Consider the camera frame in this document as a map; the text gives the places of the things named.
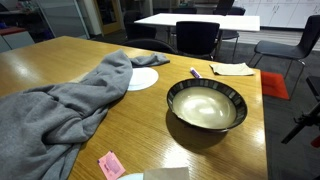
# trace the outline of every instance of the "bowl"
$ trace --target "bowl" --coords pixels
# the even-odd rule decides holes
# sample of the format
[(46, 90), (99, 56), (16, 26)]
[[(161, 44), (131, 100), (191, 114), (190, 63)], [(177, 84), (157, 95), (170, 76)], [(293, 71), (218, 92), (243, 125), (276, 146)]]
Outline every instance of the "bowl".
[(173, 85), (167, 94), (170, 110), (186, 123), (210, 131), (228, 131), (247, 116), (242, 96), (221, 82), (193, 78)]

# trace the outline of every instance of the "pen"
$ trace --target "pen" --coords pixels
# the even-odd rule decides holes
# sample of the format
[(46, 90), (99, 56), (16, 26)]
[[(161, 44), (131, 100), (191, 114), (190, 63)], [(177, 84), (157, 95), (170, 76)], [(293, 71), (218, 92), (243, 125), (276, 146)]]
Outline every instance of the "pen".
[(201, 75), (193, 67), (190, 68), (190, 72), (195, 78), (202, 78)]

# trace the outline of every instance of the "red mat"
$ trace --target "red mat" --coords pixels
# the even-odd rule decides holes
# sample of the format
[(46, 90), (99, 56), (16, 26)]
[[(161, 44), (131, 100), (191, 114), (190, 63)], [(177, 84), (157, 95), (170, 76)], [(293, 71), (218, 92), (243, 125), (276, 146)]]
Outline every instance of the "red mat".
[(283, 76), (261, 71), (262, 94), (289, 100)]

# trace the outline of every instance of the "pink sticky note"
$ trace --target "pink sticky note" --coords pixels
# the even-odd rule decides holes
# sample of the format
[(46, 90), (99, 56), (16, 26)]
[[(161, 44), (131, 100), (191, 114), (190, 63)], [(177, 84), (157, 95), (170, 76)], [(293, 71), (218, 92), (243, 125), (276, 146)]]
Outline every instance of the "pink sticky note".
[(108, 180), (116, 180), (126, 171), (112, 151), (101, 157), (98, 163)]

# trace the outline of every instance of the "paper plate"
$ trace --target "paper plate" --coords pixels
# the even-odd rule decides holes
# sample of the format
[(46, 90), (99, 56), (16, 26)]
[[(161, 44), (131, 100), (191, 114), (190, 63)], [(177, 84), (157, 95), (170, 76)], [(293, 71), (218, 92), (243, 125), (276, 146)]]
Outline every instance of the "paper plate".
[(133, 68), (133, 74), (128, 91), (137, 91), (148, 88), (157, 82), (158, 72), (149, 67)]
[(143, 173), (129, 174), (119, 178), (118, 180), (143, 180)]
[(247, 116), (247, 105), (233, 88), (211, 79), (187, 79), (167, 94), (172, 112), (183, 121), (207, 130), (228, 131)]

